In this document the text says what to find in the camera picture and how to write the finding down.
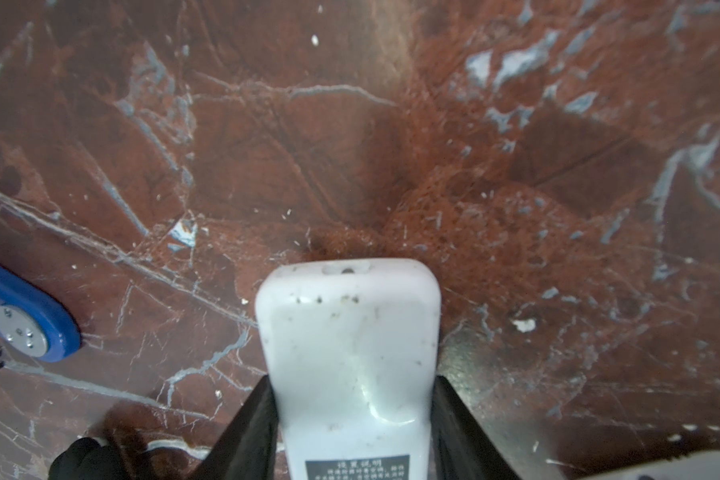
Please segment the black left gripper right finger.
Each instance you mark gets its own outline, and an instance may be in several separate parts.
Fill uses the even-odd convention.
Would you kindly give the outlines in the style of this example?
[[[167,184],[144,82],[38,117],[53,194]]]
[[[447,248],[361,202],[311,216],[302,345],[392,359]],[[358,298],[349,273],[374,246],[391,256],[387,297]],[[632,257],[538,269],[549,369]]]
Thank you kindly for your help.
[[[431,409],[437,479],[506,479],[507,463],[444,376],[435,378]]]

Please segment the blue stapler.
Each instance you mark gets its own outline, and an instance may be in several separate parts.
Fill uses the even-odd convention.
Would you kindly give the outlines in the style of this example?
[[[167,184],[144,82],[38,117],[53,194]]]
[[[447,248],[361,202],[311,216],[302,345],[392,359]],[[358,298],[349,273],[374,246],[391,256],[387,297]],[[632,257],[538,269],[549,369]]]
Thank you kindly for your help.
[[[80,350],[80,330],[53,297],[0,265],[0,338],[19,353],[54,363]],[[0,369],[4,365],[0,346]]]

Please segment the white air conditioner remote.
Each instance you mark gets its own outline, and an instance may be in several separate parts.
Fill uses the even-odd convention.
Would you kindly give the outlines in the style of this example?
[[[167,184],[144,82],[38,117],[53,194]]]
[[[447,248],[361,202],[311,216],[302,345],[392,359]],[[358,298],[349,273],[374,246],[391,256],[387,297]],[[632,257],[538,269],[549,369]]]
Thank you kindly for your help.
[[[583,480],[720,480],[720,451],[690,455],[624,467]]]

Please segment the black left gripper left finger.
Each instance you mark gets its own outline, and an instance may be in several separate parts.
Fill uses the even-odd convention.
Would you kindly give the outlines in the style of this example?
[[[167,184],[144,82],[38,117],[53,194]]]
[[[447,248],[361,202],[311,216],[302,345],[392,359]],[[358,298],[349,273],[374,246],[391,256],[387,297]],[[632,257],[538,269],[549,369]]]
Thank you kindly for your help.
[[[275,396],[265,375],[189,479],[272,480],[277,435]]]

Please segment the white remote with red buttons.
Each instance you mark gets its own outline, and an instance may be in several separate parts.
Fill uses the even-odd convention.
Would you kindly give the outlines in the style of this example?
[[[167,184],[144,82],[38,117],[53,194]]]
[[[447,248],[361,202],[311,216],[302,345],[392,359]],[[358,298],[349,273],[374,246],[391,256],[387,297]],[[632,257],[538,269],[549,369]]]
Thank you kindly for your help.
[[[427,477],[441,292],[423,263],[281,266],[255,316],[292,478]]]

